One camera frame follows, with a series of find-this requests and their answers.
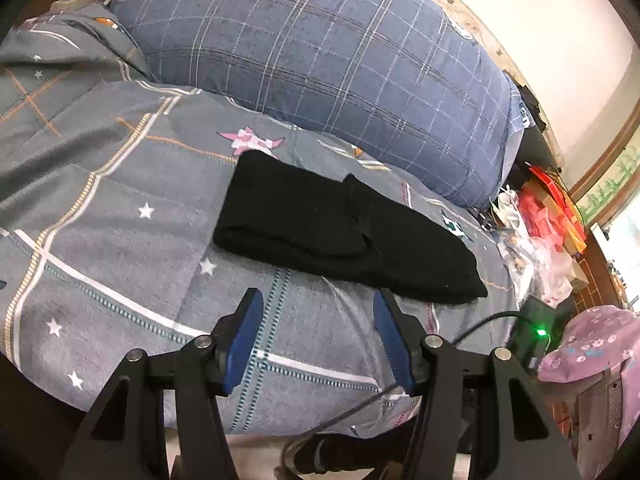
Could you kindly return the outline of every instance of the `bed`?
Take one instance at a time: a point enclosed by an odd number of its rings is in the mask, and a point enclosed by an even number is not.
[[[451,339],[514,308],[494,240],[468,212],[331,134],[151,82],[102,5],[25,22],[0,47],[0,64],[0,349],[68,404],[86,410],[129,349],[172,351],[209,332],[249,286],[265,311],[242,383],[220,402],[227,433],[300,433],[393,382],[372,288],[210,243],[245,149],[335,179],[353,173],[459,236],[489,295],[459,306],[398,298],[428,332]],[[488,353],[508,329],[496,320],[462,348]],[[171,425],[173,399],[165,405]],[[335,429],[373,436],[415,407],[397,390]]]
[[[431,0],[108,0],[158,81],[332,134],[461,207],[494,200],[533,124]]]

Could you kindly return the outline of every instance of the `white wall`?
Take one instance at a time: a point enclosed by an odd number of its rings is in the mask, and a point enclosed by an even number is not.
[[[635,48],[631,35],[607,0],[462,2],[502,43],[529,82],[556,134],[571,185],[618,132],[619,126],[604,128],[597,146],[586,151],[581,146],[580,164],[572,164],[576,146],[627,72]]]

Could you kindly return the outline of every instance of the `pink floral fabric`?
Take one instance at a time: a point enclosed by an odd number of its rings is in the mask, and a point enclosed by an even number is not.
[[[640,319],[613,305],[596,306],[565,327],[558,349],[547,354],[538,370],[541,381],[568,383],[622,364],[621,445],[640,416]]]

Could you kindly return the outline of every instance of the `gray bedspread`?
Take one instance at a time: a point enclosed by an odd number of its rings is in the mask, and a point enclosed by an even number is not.
[[[145,73],[142,53],[98,5],[28,22],[0,47],[0,349],[44,390],[88,408],[129,349],[180,348],[249,286],[264,295],[264,318],[242,383],[220,400],[226,431],[297,433],[392,383],[371,288],[210,244],[245,149],[331,178],[353,173],[461,237],[489,297],[399,298],[429,332],[453,338],[514,307],[492,238],[415,177],[329,134]],[[498,320],[463,348],[489,352],[507,329]],[[377,434],[414,407],[397,391],[337,430]],[[171,397],[166,416],[174,422]]]

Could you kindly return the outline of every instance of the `metal screw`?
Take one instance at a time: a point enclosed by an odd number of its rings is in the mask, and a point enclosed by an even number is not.
[[[435,334],[431,334],[424,338],[424,344],[429,348],[440,348],[442,346],[442,338]]]
[[[135,363],[136,361],[140,361],[143,355],[144,352],[140,348],[134,348],[133,350],[129,350],[129,352],[127,352],[127,361],[129,361],[130,363]]]
[[[501,346],[500,348],[496,348],[494,350],[495,356],[500,359],[500,361],[508,361],[511,359],[511,352],[508,348]]]
[[[211,336],[208,335],[199,335],[193,342],[196,348],[207,348],[211,343],[213,343],[213,341],[211,340]]]

